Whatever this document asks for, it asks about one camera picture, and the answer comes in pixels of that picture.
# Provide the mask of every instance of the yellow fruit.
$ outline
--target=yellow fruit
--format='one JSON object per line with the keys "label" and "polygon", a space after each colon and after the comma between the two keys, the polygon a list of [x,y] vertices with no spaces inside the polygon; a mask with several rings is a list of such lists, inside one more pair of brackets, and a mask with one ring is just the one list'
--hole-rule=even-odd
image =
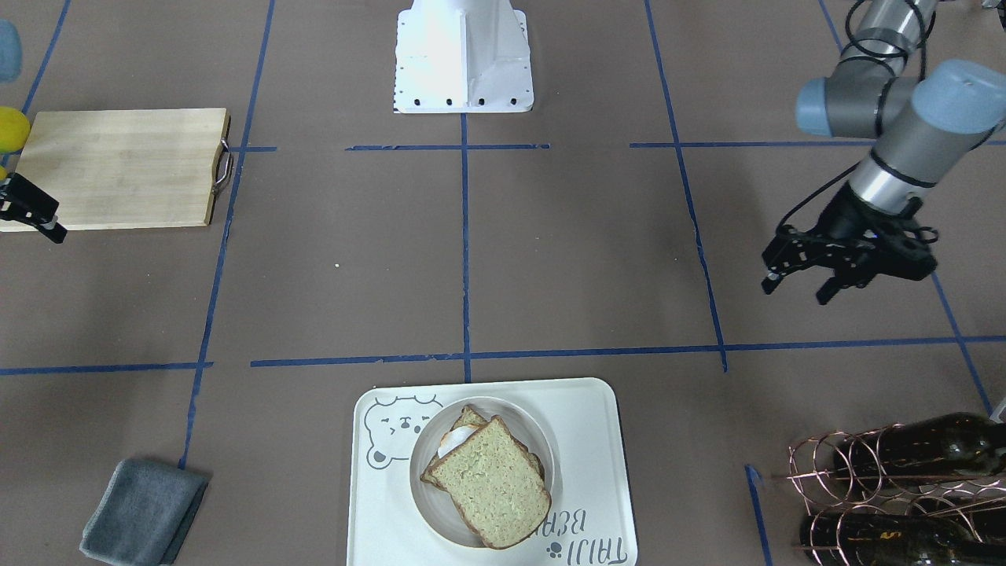
{"label": "yellow fruit", "polygon": [[24,147],[31,124],[20,111],[0,106],[0,153],[11,153]]}

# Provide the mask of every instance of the dark glass bottle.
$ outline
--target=dark glass bottle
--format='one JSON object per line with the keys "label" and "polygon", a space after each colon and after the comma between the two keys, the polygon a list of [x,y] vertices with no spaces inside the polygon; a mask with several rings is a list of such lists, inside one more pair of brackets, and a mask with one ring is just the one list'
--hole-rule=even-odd
{"label": "dark glass bottle", "polygon": [[987,543],[1006,544],[1006,502],[955,497],[943,500],[924,498],[912,505],[910,512],[912,515],[923,515],[950,509],[959,509],[961,513],[949,512],[940,517],[967,527],[961,515],[964,514],[982,540]]}
{"label": "dark glass bottle", "polygon": [[813,543],[825,566],[844,566],[842,554],[851,566],[1006,566],[1006,546],[976,542],[957,523],[929,517],[823,513],[804,520],[800,542]]}
{"label": "dark glass bottle", "polygon": [[[875,478],[879,459],[887,476],[916,477],[898,480],[902,486],[934,483],[924,480],[926,477],[992,476],[1003,471],[1006,463],[1006,424],[969,413],[888,428],[865,435],[862,442],[877,453],[877,458],[860,442],[838,447],[848,457],[855,476]],[[837,477],[848,478],[848,465],[837,451],[834,469]]]}

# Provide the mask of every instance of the white tray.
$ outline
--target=white tray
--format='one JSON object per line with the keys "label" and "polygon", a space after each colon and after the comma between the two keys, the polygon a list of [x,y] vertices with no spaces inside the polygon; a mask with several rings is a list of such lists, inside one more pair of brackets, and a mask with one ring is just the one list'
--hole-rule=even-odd
{"label": "white tray", "polygon": [[[422,431],[443,407],[482,396],[509,401],[533,417],[558,473],[560,489],[545,522],[507,550],[444,539],[420,515],[409,488],[416,427]],[[399,425],[394,434],[383,432],[390,431],[385,418]],[[403,423],[408,427],[401,428]],[[347,566],[634,566],[637,555],[618,405],[605,382],[577,378],[375,389],[356,402]]]}

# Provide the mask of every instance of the blue tape line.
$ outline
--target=blue tape line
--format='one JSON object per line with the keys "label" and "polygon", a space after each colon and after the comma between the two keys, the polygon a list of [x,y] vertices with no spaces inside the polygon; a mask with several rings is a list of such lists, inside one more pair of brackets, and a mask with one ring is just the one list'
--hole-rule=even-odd
{"label": "blue tape line", "polygon": [[849,140],[826,140],[826,141],[751,141],[751,142],[634,142],[630,143],[632,149],[653,149],[653,148],[709,148],[709,147],[870,147],[874,144],[870,141],[849,141]]}
{"label": "blue tape line", "polygon": [[[49,48],[45,50],[45,56],[42,57],[42,64],[38,67],[38,72],[35,74],[34,81],[31,82],[31,88],[28,89],[28,97],[24,100],[24,105],[21,107],[21,114],[28,114],[28,110],[31,109],[31,103],[35,100],[35,92],[38,91],[38,84],[42,81],[42,75],[45,74],[45,68],[49,65],[49,59],[52,57],[52,51],[56,48],[56,41],[59,39],[59,34],[62,32],[63,22],[66,21],[66,12],[69,11],[70,0],[65,0],[63,2],[63,9],[59,12],[59,19],[56,20],[56,29],[52,32],[52,39],[49,40]],[[0,165],[6,167],[7,162],[10,161],[11,155],[20,155],[20,151],[13,153],[4,154],[3,159],[0,159]]]}
{"label": "blue tape line", "polygon": [[729,352],[761,352],[767,350],[819,350],[838,348],[883,348],[892,346],[933,346],[957,344],[955,338],[938,339],[879,339],[872,341],[824,341],[808,343],[740,344],[726,345]]}
{"label": "blue tape line", "polygon": [[[970,343],[1006,343],[1006,336],[970,337]],[[768,343],[724,345],[728,352],[762,352],[778,350],[822,350],[855,348],[890,348],[902,346],[936,346],[958,344],[954,337],[931,339],[878,339],[866,341],[822,341],[806,343]],[[357,356],[347,358],[308,358],[290,360],[259,360],[252,362],[253,368],[278,368],[295,366],[341,366],[354,364],[403,363],[403,362],[448,362],[464,360],[507,360],[529,358],[581,358],[591,356],[645,356],[669,354],[701,354],[720,352],[718,345],[642,347],[642,348],[595,348],[580,350],[518,350],[498,352],[472,352],[469,354],[416,354],[404,356]]]}
{"label": "blue tape line", "polygon": [[357,366],[408,362],[450,362],[464,360],[464,354],[423,354],[412,356],[356,356],[352,358],[306,358],[303,360],[257,360],[253,368],[296,368],[301,366]]}
{"label": "blue tape line", "polygon": [[838,50],[842,50],[842,38],[838,36],[838,30],[835,29],[835,22],[831,19],[831,12],[828,11],[828,6],[824,5],[824,0],[818,0],[818,4],[821,5],[821,11],[824,12],[824,19],[828,22],[828,29],[831,30],[831,36],[835,39],[835,45],[838,46]]}
{"label": "blue tape line", "polygon": [[53,366],[50,368],[0,368],[0,376],[49,376],[53,374],[119,374],[123,372],[173,372],[210,368],[212,362],[199,364],[120,364],[115,366]]}
{"label": "blue tape line", "polygon": [[513,150],[513,149],[551,149],[551,144],[547,143],[510,143],[510,144],[473,144],[469,145],[469,151],[484,151],[487,149]]}
{"label": "blue tape line", "polygon": [[968,344],[1006,343],[1006,337],[964,337]]}
{"label": "blue tape line", "polygon": [[276,153],[279,150],[280,148],[276,147],[275,145],[249,145],[246,147],[241,146],[241,147],[230,148],[231,153],[238,153],[241,151],[246,151],[248,153]]}
{"label": "blue tape line", "polygon": [[346,151],[485,151],[485,150],[527,150],[551,149],[547,143],[472,144],[467,148],[460,145],[354,145]]}
{"label": "blue tape line", "polygon": [[720,352],[718,346],[672,346],[650,348],[597,348],[583,350],[524,350],[477,352],[473,360],[511,360],[520,358],[581,358],[588,356],[645,356],[654,354],[698,354]]}
{"label": "blue tape line", "polygon": [[472,383],[472,332],[471,302],[469,299],[469,223],[468,223],[468,115],[461,115],[461,240],[462,289],[464,300],[462,318],[465,325],[465,383]]}
{"label": "blue tape line", "polygon": [[346,151],[458,151],[460,145],[354,145]]}
{"label": "blue tape line", "polygon": [[747,491],[751,496],[751,508],[754,510],[754,521],[758,523],[758,536],[762,540],[762,554],[765,555],[765,566],[772,566],[772,551],[769,549],[769,533],[765,529],[765,517],[762,514],[762,500],[758,495],[758,486],[762,484],[762,475],[750,464],[744,465],[744,476],[747,477]]}
{"label": "blue tape line", "polygon": [[968,371],[971,373],[971,380],[975,383],[975,388],[978,389],[978,395],[982,398],[982,405],[985,406],[985,412],[988,415],[992,414],[993,407],[992,402],[989,401],[989,395],[985,391],[985,385],[982,383],[981,376],[978,375],[978,369],[975,368],[975,363],[971,359],[971,353],[968,352],[968,346],[965,344],[964,338],[961,335],[961,329],[957,325],[957,319],[954,317],[954,312],[950,309],[950,302],[947,301],[947,295],[944,293],[943,285],[940,282],[940,276],[934,272],[933,273],[933,285],[937,288],[937,295],[940,296],[940,303],[944,306],[944,312],[947,314],[947,319],[950,321],[950,327],[954,330],[954,337],[961,349],[961,354],[964,355],[964,363],[968,366]]}
{"label": "blue tape line", "polygon": [[[241,135],[240,147],[247,147],[248,138],[252,135],[252,122],[255,120],[255,107],[259,100],[259,84],[262,81],[263,67],[266,64],[266,50],[269,48],[269,35],[273,27],[273,14],[276,11],[276,0],[269,0],[269,12],[266,15],[266,28],[263,30],[262,46],[259,48],[259,64],[256,67],[255,81],[252,83],[252,96],[248,98],[247,115],[244,118],[244,133]],[[209,308],[206,311],[206,327],[202,334],[202,345],[199,347],[199,363],[196,368],[195,377],[192,379],[192,395],[189,397],[188,418],[185,425],[185,449],[182,457],[178,460],[178,467],[185,469],[188,460],[189,446],[192,443],[192,428],[195,425],[195,400],[199,397],[199,390],[202,388],[202,363],[206,361],[206,353],[209,350],[209,337],[213,332],[213,316],[216,311],[216,300],[220,294],[220,279],[223,277],[223,263],[227,256],[227,237],[230,235],[230,224],[234,219],[234,202],[237,200],[237,191],[241,184],[241,172],[244,169],[245,152],[241,152],[237,157],[237,165],[234,172],[233,185],[230,187],[230,200],[227,203],[227,217],[223,223],[223,235],[220,237],[220,251],[216,257],[216,271],[213,275],[213,290],[209,295]]]}
{"label": "blue tape line", "polygon": [[674,119],[674,105],[671,104],[671,90],[667,85],[667,74],[664,72],[664,59],[660,53],[660,42],[657,40],[657,27],[653,23],[653,10],[650,7],[650,0],[644,0],[646,5],[646,17],[650,24],[650,38],[653,40],[653,54],[657,59],[657,70],[660,71],[660,83],[664,88],[664,102],[667,105],[667,118],[671,125],[671,136],[674,138],[674,150],[678,157],[678,168],[681,171],[681,183],[685,189],[685,201],[688,204],[688,215],[691,217],[692,226],[695,228],[695,247],[698,250],[698,260],[702,264],[702,273],[705,275],[705,290],[709,297],[709,314],[712,316],[712,327],[716,332],[716,344],[719,345],[720,361],[723,364],[723,372],[729,370],[726,362],[726,350],[723,349],[723,330],[719,325],[719,313],[716,310],[716,298],[712,293],[712,279],[709,277],[709,265],[705,260],[705,251],[702,246],[702,234],[698,228],[698,216],[695,213],[695,203],[692,200],[691,185],[688,182],[688,170],[685,168],[685,156],[681,151],[681,138],[678,137],[678,125]]}

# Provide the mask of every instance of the folded cloth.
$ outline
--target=folded cloth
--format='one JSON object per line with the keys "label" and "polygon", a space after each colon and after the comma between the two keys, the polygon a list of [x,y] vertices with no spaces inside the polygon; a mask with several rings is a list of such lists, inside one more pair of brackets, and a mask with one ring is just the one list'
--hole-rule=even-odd
{"label": "folded cloth", "polygon": [[114,566],[174,564],[206,485],[205,478],[176,467],[119,462],[83,528],[80,552]]}

